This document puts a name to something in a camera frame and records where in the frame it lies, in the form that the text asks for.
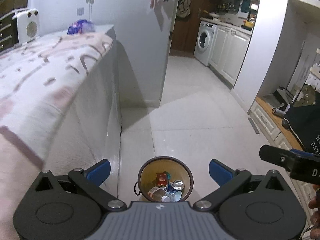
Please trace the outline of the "white bed platform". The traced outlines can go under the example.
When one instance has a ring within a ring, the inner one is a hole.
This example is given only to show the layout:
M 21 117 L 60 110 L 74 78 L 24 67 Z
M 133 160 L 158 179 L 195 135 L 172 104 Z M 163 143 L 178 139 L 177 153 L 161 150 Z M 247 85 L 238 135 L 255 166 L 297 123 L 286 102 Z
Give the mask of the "white bed platform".
M 43 167 L 63 175 L 108 159 L 111 172 L 101 188 L 117 196 L 121 114 L 116 42 L 74 92 L 61 119 L 48 138 L 36 136 L 31 140 Z

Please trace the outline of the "blue white snack wrapper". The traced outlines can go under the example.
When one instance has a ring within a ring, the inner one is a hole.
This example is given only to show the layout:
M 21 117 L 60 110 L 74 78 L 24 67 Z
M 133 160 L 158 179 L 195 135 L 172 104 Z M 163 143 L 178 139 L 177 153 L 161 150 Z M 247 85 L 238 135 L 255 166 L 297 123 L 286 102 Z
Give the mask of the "blue white snack wrapper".
M 170 200 L 173 202 L 179 202 L 182 198 L 182 193 L 184 191 L 184 189 L 182 191 L 176 191 L 172 188 L 172 183 L 175 180 L 171 179 L 171 175 L 168 172 L 165 172 L 168 176 L 168 185 L 166 187 L 164 187 L 164 191 L 167 193 L 167 196 L 170 197 Z

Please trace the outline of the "pink cartoon blanket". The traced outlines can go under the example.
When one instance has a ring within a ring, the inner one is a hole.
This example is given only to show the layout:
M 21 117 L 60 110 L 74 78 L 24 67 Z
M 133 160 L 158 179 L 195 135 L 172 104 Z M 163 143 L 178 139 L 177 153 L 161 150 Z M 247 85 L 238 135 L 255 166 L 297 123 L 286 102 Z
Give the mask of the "pink cartoon blanket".
M 74 92 L 106 55 L 116 35 L 50 34 L 1 56 L 1 239 L 17 239 L 13 215 L 44 170 L 31 140 L 46 139 L 62 120 Z

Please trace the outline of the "clear plastic bottle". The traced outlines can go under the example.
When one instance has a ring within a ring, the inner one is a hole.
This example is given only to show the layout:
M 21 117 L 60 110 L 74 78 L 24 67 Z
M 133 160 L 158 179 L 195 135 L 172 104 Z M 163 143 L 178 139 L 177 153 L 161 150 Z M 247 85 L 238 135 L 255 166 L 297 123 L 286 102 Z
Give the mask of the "clear plastic bottle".
M 157 186 L 154 186 L 148 191 L 148 196 L 154 202 L 170 202 L 170 197 L 167 196 L 167 193 Z

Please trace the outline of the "hanging brown bag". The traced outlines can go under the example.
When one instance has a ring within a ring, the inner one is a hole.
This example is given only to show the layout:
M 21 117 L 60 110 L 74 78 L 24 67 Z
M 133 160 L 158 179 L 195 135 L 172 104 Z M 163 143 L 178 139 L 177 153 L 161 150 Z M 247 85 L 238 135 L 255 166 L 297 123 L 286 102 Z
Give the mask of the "hanging brown bag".
M 179 0 L 176 16 L 178 18 L 186 18 L 190 15 L 191 0 Z

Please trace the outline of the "white space heater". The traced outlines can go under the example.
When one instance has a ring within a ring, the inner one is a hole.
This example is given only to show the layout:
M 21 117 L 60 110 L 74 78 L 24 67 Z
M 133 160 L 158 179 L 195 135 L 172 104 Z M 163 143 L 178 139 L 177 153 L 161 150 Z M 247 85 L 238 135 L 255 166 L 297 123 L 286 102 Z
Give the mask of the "white space heater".
M 39 11 L 28 9 L 11 19 L 12 41 L 15 46 L 28 43 L 40 35 Z

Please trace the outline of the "white washing machine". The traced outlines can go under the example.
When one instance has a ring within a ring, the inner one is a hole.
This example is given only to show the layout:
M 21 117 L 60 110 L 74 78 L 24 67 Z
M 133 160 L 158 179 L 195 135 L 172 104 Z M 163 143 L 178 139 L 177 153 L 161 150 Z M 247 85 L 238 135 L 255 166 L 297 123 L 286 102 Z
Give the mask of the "white washing machine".
M 206 67 L 209 66 L 209 58 L 212 52 L 216 28 L 216 24 L 206 21 L 200 22 L 194 57 Z

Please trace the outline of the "brown round trash bin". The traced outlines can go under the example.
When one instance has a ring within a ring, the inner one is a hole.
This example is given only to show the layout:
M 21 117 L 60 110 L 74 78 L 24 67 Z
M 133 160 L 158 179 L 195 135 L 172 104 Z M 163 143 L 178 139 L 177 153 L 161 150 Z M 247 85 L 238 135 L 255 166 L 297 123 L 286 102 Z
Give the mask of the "brown round trash bin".
M 160 156 L 148 160 L 138 172 L 134 193 L 154 202 L 151 189 L 164 190 L 170 197 L 181 192 L 179 201 L 185 201 L 192 193 L 194 178 L 191 170 L 182 161 Z

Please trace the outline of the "white kitchen cabinets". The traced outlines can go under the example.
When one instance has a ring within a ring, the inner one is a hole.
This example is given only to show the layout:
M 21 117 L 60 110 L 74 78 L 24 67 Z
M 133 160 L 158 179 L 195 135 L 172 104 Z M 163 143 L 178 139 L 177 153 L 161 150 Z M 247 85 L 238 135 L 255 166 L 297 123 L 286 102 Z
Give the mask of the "white kitchen cabinets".
M 217 26 L 209 65 L 231 86 L 236 83 L 250 39 L 250 35 L 234 28 Z

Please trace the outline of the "black drawer organizer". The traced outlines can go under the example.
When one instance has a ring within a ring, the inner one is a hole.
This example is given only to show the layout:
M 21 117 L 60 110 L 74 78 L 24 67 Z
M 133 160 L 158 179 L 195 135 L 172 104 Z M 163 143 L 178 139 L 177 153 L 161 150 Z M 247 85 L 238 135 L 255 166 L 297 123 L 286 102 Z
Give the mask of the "black drawer organizer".
M 13 47 L 17 37 L 16 27 L 12 26 L 12 18 L 19 12 L 28 10 L 28 8 L 14 9 L 1 17 L 1 53 L 6 49 Z

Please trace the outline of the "red cigarette box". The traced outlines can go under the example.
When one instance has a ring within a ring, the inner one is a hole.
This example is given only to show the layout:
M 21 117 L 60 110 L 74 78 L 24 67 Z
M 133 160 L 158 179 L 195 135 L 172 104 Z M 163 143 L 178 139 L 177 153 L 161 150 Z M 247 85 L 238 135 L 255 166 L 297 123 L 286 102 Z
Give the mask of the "red cigarette box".
M 156 185 L 158 187 L 166 187 L 168 185 L 168 176 L 166 173 L 156 174 Z

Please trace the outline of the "purple tissue pack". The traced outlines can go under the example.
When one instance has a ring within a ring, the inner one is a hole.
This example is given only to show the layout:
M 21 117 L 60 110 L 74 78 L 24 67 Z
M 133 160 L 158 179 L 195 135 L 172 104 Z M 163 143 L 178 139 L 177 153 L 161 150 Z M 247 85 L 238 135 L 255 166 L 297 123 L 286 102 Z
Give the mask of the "purple tissue pack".
M 84 34 L 84 33 L 91 33 L 95 32 L 95 26 L 92 22 L 88 20 L 78 20 L 72 23 L 68 27 L 67 34 L 74 35 L 74 34 Z

